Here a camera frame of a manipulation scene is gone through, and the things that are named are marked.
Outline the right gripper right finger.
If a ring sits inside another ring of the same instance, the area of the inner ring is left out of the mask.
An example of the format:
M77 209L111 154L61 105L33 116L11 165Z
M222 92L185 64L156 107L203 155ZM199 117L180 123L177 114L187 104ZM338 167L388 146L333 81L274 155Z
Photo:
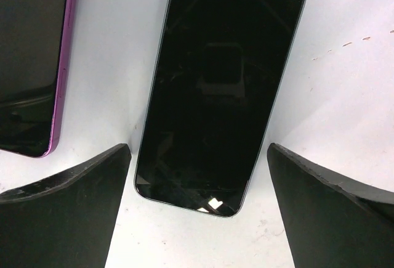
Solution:
M267 160L295 267L393 267L393 193L270 144Z

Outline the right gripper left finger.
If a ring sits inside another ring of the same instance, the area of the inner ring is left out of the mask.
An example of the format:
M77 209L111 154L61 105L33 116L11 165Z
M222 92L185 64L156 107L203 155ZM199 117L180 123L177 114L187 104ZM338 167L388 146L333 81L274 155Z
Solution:
M118 144L1 193L1 267L105 267L130 162Z

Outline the black phone teal edge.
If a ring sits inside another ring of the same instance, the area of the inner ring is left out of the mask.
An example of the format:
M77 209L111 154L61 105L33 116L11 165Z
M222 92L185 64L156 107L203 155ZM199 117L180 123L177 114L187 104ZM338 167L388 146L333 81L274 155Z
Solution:
M240 209L305 0L168 0L134 185L219 217Z

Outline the black phone purple edge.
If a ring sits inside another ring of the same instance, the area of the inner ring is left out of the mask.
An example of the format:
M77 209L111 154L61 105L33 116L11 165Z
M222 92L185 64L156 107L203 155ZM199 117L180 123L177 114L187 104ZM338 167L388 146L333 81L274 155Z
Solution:
M1 0L1 149L32 158L60 138L76 0Z

